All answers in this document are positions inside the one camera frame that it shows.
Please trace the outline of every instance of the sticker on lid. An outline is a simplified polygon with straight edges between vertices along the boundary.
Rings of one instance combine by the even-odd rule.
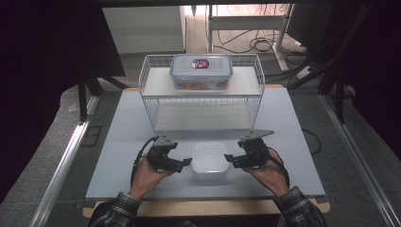
[[[194,68],[207,68],[207,67],[209,67],[209,61],[208,60],[193,60],[192,61],[192,67],[194,67]]]

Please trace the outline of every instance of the plaid shirt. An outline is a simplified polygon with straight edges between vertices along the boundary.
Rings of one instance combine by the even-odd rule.
[[[321,211],[310,202],[297,186],[283,197],[274,200],[280,209],[288,227],[326,226]],[[134,197],[120,192],[113,203],[112,209],[102,218],[94,222],[97,226],[134,226],[133,220],[141,202]],[[196,227],[189,221],[176,225],[180,227]]]

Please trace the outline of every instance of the aluminum profile rail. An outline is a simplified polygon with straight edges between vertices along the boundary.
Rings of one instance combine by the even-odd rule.
[[[321,99],[323,101],[325,109],[327,110],[331,120],[333,121],[337,131],[339,132],[341,140],[347,147],[347,150],[351,155],[351,158],[354,161],[354,164],[357,167],[357,170],[359,171],[362,180],[365,182],[369,192],[371,193],[372,198],[377,205],[377,208],[387,222],[387,225],[392,227],[401,227],[400,219],[395,214],[391,202],[386,196],[383,188],[376,180],[368,164],[365,162],[365,159],[363,158],[350,132],[348,131],[347,127],[341,124],[341,122],[337,119],[336,114],[333,111],[334,105],[331,101],[330,96],[321,95]]]
[[[88,128],[89,122],[94,112],[95,106],[98,102],[98,97],[92,96],[88,102],[88,118],[81,125],[77,125],[64,154],[61,157],[59,166],[50,181],[49,186],[44,192],[41,203],[39,203],[36,209],[35,215],[29,226],[39,227],[45,226],[47,219],[53,209],[54,203],[60,194],[61,188],[64,184],[65,178],[67,177],[68,171],[74,161],[74,157],[79,148],[79,144]]]

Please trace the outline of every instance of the blue container lid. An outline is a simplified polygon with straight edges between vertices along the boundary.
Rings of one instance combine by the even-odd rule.
[[[233,74],[229,55],[187,55],[174,56],[170,76],[174,79],[195,79],[204,77],[228,79]]]

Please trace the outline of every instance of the plastic food container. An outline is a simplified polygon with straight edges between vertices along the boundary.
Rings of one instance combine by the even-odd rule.
[[[224,154],[227,147],[222,143],[196,144],[192,148],[192,163],[195,178],[201,181],[223,179],[229,167]]]
[[[229,55],[176,55],[170,76],[174,87],[183,91],[221,91],[233,74]]]

